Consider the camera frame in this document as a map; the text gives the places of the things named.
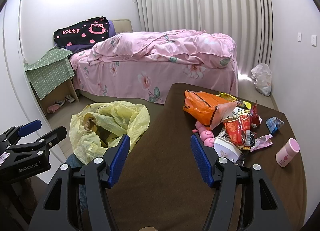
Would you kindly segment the pink candy wrapper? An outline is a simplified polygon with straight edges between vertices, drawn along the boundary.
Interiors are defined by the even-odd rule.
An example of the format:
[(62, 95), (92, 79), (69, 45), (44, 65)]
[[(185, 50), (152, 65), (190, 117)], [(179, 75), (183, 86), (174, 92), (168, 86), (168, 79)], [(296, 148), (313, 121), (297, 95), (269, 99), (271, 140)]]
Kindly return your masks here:
[(273, 145), (273, 142), (271, 140), (273, 136), (271, 134), (261, 136), (254, 141), (254, 145), (250, 148), (250, 152), (253, 152), (255, 150), (263, 149), (266, 147), (269, 147)]

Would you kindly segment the blue snack wrapper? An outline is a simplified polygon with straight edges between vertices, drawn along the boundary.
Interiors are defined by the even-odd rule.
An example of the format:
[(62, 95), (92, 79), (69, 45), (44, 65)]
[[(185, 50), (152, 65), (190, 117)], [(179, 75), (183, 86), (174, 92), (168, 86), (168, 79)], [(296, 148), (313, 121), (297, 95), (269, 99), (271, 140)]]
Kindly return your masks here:
[(277, 117), (271, 117), (266, 120), (266, 126), (271, 135), (275, 135), (284, 124), (285, 122)]

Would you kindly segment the yellow chip bag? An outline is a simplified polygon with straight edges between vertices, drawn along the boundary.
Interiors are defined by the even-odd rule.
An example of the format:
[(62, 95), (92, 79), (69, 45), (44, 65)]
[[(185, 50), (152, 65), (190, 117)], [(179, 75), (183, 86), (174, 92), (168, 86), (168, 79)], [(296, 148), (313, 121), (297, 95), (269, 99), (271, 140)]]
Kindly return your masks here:
[(236, 108), (232, 111), (232, 114), (233, 115), (238, 115), (244, 111), (247, 111), (247, 110), (250, 110), (251, 107), (252, 107), (252, 104), (250, 102), (246, 102), (246, 101), (243, 101), (243, 100), (240, 100), (228, 93), (222, 93), (220, 92), (219, 93), (219, 97), (227, 100), (227, 101), (231, 101), (231, 102), (236, 102), (237, 103), (237, 106)]

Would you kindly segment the orange plastic package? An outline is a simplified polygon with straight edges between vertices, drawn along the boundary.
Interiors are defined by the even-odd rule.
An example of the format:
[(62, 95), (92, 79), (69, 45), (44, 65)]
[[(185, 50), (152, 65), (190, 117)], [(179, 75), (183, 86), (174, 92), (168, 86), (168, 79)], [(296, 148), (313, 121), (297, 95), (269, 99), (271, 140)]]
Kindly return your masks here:
[(235, 101), (227, 101), (203, 91), (185, 90), (183, 110), (210, 130), (216, 128), (237, 107)]

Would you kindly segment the red snack wrapper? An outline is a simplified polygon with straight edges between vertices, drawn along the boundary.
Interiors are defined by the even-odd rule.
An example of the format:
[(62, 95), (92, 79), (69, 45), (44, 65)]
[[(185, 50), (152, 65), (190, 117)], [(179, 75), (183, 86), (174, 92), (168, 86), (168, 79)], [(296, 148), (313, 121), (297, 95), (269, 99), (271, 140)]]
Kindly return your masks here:
[(255, 103), (251, 108), (251, 127), (257, 128), (262, 123), (262, 118), (258, 115), (257, 103)]

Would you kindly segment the yellow trash bag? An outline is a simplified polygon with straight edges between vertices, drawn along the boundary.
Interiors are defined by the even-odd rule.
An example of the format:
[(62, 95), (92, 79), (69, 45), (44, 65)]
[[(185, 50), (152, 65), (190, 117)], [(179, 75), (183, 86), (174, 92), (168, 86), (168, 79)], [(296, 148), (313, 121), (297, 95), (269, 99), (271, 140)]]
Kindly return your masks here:
[(142, 104), (128, 101), (96, 102), (71, 117), (69, 139), (73, 153), (84, 165), (116, 147), (123, 135), (130, 150), (149, 128), (150, 115)]

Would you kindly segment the pink slipper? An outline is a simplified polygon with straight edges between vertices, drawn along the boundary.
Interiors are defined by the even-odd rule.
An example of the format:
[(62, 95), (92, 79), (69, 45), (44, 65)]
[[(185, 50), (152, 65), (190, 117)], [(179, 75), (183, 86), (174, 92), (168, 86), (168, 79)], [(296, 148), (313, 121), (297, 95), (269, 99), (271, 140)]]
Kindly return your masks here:
[(47, 113), (48, 113), (48, 114), (53, 114), (53, 113), (55, 113), (59, 108), (60, 108), (60, 105), (59, 105), (59, 104), (53, 104), (53, 105), (51, 105), (51, 106), (49, 106), (49, 107), (47, 108)]

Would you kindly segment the blue jeans leg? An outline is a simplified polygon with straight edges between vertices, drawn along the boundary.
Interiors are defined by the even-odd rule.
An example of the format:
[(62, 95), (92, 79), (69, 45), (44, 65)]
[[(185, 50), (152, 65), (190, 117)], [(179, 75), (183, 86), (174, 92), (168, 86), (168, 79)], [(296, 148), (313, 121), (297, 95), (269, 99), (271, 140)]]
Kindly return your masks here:
[[(71, 154), (66, 163), (71, 168), (81, 168), (84, 164), (77, 158), (75, 154)], [(86, 196), (86, 186), (84, 185), (84, 179), (76, 176), (73, 180), (79, 185), (79, 201), (80, 201), (80, 208), (81, 213), (83, 213), (87, 209), (87, 196)]]

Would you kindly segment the white sneaker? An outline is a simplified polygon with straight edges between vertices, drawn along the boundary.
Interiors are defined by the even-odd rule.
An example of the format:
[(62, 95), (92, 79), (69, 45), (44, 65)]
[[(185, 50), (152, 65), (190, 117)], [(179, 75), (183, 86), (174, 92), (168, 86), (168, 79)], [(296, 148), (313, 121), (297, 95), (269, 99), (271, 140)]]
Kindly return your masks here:
[(70, 104), (75, 101), (75, 99), (71, 95), (67, 95), (65, 97), (65, 101), (69, 102)]

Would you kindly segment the green checkered cloth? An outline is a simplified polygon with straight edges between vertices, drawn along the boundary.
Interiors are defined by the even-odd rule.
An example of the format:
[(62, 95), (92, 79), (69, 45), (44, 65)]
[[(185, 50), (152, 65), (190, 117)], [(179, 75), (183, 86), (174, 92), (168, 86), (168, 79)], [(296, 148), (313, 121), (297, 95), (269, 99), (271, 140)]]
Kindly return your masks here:
[(75, 76), (69, 62), (69, 57), (72, 55), (70, 50), (54, 47), (35, 63), (24, 63), (27, 78), (40, 100)]

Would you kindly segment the pink lidded bottle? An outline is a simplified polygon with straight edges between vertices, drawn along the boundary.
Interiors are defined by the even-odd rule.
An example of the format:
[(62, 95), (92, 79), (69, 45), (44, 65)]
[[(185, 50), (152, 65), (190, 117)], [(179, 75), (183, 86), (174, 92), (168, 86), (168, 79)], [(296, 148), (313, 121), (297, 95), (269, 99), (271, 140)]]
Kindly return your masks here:
[(276, 153), (276, 162), (280, 167), (286, 167), (293, 157), (300, 152), (298, 142), (290, 138), (286, 144)]

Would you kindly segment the red orange noodle packet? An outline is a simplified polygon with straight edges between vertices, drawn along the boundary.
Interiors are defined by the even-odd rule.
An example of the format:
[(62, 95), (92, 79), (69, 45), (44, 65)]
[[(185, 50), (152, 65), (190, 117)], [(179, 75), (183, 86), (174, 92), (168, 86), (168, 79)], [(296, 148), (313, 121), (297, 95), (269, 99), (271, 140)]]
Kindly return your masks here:
[(251, 111), (246, 110), (222, 120), (229, 139), (239, 150), (250, 150), (254, 146), (256, 133), (251, 130), (251, 118)]

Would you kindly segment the black kitty blanket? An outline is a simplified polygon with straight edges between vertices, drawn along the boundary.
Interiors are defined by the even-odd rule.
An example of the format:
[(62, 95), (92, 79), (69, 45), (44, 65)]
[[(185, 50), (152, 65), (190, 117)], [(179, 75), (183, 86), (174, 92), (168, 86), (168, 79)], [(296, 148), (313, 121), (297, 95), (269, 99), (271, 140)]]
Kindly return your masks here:
[(69, 27), (58, 29), (53, 34), (57, 47), (79, 44), (95, 44), (109, 38), (110, 24), (106, 17), (94, 17)]

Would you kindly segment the pink floral bed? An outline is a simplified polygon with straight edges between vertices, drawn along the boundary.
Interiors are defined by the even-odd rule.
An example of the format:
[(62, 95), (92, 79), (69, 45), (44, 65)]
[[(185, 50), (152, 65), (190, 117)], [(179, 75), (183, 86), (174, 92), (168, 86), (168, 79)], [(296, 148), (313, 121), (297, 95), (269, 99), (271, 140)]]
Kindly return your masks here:
[(69, 59), (74, 87), (163, 104), (175, 83), (238, 94), (236, 43), (228, 35), (179, 29), (120, 33)]

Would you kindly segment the beige headboard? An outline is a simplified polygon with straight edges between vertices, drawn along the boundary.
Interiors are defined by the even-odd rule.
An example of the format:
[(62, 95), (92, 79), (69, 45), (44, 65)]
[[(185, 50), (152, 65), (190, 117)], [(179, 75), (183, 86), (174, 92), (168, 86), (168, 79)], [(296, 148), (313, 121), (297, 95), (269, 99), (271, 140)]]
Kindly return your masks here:
[(132, 33), (132, 24), (129, 19), (112, 20), (116, 34)]

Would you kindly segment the white plastic bag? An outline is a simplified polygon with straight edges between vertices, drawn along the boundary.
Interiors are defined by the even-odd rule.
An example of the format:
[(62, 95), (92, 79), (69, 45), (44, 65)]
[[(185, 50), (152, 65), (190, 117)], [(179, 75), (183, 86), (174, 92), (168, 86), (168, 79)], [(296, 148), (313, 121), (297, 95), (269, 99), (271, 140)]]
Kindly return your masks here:
[(260, 63), (251, 70), (255, 89), (264, 96), (270, 96), (272, 91), (272, 72), (265, 63)]

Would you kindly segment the striped white curtain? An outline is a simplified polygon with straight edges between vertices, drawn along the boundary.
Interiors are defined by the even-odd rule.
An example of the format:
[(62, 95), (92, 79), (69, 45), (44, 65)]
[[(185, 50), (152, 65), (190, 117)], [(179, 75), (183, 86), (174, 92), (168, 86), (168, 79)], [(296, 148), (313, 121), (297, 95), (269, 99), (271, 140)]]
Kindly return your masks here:
[(137, 4), (145, 31), (194, 29), (231, 36), (241, 74), (270, 63), (271, 0), (137, 0)]

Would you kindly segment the white wall switch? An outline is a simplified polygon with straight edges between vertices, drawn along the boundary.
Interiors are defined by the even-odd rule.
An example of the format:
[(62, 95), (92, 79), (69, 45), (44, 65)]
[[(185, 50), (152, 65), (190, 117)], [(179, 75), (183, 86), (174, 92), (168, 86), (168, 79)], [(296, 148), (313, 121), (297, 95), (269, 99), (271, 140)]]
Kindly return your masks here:
[(302, 33), (300, 32), (297, 33), (297, 41), (302, 42)]

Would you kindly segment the white wall socket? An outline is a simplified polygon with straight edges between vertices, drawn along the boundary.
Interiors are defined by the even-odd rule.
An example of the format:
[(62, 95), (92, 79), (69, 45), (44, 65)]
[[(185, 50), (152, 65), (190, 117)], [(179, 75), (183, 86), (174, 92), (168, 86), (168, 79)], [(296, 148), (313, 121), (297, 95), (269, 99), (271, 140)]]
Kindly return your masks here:
[(317, 46), (317, 35), (311, 35), (311, 45), (314, 47)]

